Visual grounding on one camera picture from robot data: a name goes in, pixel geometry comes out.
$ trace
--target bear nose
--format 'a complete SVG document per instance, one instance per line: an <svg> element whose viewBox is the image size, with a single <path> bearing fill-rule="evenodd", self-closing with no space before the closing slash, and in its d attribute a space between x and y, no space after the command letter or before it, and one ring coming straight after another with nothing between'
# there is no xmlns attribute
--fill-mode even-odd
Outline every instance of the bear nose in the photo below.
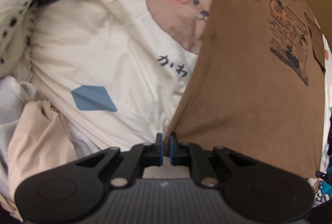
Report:
<svg viewBox="0 0 332 224"><path fill-rule="evenodd" d="M201 11L200 13L201 13L204 17L208 17L208 16L209 16L209 12L208 12L208 11L203 10L203 11Z"/></svg>

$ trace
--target printed graphic on shirt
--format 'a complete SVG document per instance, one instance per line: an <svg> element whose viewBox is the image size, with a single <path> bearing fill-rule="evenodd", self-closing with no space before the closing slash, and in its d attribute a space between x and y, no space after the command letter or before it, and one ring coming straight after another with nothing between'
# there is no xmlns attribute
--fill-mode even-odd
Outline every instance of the printed graphic on shirt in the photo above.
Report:
<svg viewBox="0 0 332 224"><path fill-rule="evenodd" d="M298 16L279 0L270 1L272 19L270 29L273 37L270 50L285 64L290 66L308 86L306 71L308 55L308 35L306 25Z"/></svg>

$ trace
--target round black disc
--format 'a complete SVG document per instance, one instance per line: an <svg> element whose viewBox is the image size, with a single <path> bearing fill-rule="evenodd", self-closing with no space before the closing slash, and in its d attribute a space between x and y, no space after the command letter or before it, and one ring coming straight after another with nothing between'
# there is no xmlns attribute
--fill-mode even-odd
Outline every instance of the round black disc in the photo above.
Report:
<svg viewBox="0 0 332 224"><path fill-rule="evenodd" d="M18 187L15 202L24 219L34 223L72 223L102 200L104 186L89 169L76 167L72 173L54 170L54 174L45 172L30 177Z"/></svg>
<svg viewBox="0 0 332 224"><path fill-rule="evenodd" d="M302 218L314 201L310 185L286 172L234 175L226 184L225 196L242 216L264 223L286 223Z"/></svg>

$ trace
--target bear face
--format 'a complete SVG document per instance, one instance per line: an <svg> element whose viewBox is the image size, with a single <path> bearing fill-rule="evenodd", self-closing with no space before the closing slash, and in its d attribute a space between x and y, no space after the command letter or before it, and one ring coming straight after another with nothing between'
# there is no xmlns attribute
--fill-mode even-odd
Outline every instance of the bear face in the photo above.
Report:
<svg viewBox="0 0 332 224"><path fill-rule="evenodd" d="M184 49L199 53L211 0L146 0L146 4L162 30Z"/></svg>

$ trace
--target metal screw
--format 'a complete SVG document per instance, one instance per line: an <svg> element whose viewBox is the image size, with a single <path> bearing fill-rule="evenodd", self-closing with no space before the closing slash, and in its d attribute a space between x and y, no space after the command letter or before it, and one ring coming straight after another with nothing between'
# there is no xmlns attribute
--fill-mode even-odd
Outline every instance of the metal screw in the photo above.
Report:
<svg viewBox="0 0 332 224"><path fill-rule="evenodd" d="M128 181L126 178L117 177L111 180L111 184L115 187L123 187L128 184Z"/></svg>
<svg viewBox="0 0 332 224"><path fill-rule="evenodd" d="M214 187L218 184L218 180L212 177L206 177L200 183L206 187Z"/></svg>

